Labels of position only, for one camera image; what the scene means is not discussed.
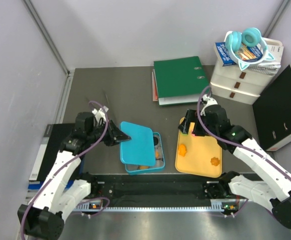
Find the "blue tin lid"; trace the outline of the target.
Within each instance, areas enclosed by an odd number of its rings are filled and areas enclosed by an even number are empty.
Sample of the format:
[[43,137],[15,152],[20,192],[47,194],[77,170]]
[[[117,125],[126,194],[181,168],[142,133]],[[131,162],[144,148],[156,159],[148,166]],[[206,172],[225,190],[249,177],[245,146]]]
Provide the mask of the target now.
[[126,165],[154,166],[156,158],[152,129],[122,121],[120,130],[131,138],[119,144],[121,162]]

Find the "metal serving tongs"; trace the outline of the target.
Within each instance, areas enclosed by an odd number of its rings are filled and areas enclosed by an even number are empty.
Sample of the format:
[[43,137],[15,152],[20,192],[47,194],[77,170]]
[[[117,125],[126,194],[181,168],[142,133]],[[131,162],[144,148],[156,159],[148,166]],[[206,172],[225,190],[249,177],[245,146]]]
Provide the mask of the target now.
[[87,93],[84,99],[86,103],[88,104],[88,109],[90,112],[92,112],[94,109],[96,109],[97,111],[100,109],[99,105],[95,103],[90,103],[91,101],[96,101],[103,107],[107,107],[106,113],[109,117],[111,116],[109,98],[105,90],[96,89],[92,93]]

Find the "black sandwich cookie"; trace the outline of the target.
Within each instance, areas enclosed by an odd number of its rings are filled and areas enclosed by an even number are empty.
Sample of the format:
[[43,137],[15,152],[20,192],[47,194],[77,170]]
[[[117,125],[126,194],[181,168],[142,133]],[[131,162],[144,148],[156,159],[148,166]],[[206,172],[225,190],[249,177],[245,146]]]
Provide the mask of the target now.
[[153,136],[154,146],[157,146],[160,143],[160,138],[157,135]]

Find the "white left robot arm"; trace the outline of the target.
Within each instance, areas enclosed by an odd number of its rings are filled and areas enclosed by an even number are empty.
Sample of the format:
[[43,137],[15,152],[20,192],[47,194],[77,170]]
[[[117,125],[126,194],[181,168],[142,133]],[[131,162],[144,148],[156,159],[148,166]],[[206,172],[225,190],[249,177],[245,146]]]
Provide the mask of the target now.
[[45,181],[28,202],[22,204],[17,216],[20,221],[20,237],[42,240],[57,240],[62,234],[65,222],[73,210],[85,198],[98,195],[99,186],[93,183],[91,175],[85,173],[66,188],[74,171],[84,157],[100,142],[112,147],[131,140],[108,117],[108,108],[90,101],[88,112],[77,114],[70,134],[61,142],[54,164]]

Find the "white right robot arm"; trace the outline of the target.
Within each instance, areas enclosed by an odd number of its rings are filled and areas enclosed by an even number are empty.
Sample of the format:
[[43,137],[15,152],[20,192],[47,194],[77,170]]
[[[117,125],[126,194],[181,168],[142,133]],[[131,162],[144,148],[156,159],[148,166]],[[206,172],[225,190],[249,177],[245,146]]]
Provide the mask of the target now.
[[222,150],[248,165],[263,181],[255,183],[230,171],[216,183],[223,197],[244,197],[264,207],[281,225],[291,229],[291,173],[268,155],[242,126],[231,124],[226,110],[213,97],[208,94],[199,97],[197,108],[187,110],[178,129],[185,135],[214,138]]

